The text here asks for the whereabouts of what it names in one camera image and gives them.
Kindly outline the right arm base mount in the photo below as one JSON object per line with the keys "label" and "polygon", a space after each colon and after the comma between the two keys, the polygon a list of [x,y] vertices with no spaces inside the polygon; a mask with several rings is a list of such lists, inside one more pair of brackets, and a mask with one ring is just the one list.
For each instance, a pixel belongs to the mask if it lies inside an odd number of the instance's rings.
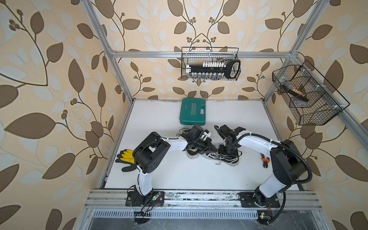
{"label": "right arm base mount", "polygon": [[279,208],[281,204],[277,194],[267,198],[260,192],[239,192],[238,199],[242,208]]}

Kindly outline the black white sneaker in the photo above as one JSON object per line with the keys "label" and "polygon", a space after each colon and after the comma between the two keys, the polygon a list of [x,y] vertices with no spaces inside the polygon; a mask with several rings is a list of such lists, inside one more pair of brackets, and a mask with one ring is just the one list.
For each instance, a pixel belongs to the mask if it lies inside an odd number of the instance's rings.
{"label": "black white sneaker", "polygon": [[208,160],[215,161],[216,165],[220,165],[221,163],[225,163],[233,167],[238,165],[238,155],[230,153],[223,144],[216,145],[216,148],[217,152],[203,153],[202,156]]}
{"label": "black white sneaker", "polygon": [[199,157],[199,153],[198,153],[198,149],[197,148],[196,149],[188,149],[186,151],[186,154],[187,154],[187,157],[189,159],[196,159],[196,158]]}

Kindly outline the yellow tape on arm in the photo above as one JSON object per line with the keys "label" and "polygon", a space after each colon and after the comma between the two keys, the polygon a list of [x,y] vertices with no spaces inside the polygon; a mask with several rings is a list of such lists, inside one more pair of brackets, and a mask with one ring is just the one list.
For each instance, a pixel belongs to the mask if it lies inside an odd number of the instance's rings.
{"label": "yellow tape on arm", "polygon": [[122,172],[131,172],[136,170],[136,164],[133,157],[133,150],[131,149],[124,149],[120,151],[115,159],[116,163],[124,164],[125,166],[122,167]]}

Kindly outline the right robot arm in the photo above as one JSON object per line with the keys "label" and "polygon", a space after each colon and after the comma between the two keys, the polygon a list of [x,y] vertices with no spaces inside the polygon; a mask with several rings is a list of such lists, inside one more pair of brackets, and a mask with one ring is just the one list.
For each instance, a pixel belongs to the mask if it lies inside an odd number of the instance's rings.
{"label": "right robot arm", "polygon": [[225,149],[248,147],[270,159],[273,174],[255,189],[255,198],[270,199],[294,184],[306,184],[312,180],[310,166],[292,141],[272,140],[242,127],[230,129],[223,125],[214,128],[224,140]]}

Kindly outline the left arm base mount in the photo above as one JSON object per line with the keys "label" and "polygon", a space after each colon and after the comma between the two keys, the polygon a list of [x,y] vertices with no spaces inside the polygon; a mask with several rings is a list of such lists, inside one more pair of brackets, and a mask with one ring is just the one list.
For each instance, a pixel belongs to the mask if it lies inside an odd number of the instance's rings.
{"label": "left arm base mount", "polygon": [[156,207],[162,207],[165,201],[164,191],[150,191],[147,195],[141,195],[134,188],[132,191],[127,191],[126,206],[127,207],[144,207],[155,204]]}

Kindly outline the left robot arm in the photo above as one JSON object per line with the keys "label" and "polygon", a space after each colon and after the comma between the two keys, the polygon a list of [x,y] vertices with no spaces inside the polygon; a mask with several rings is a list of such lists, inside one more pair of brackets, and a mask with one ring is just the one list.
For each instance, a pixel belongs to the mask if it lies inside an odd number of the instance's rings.
{"label": "left robot arm", "polygon": [[153,191],[151,173],[157,169],[166,153],[186,151],[189,155],[216,153],[211,133],[198,125],[184,128],[176,137],[164,137],[151,132],[133,151],[134,163],[138,170],[135,190],[145,197]]}

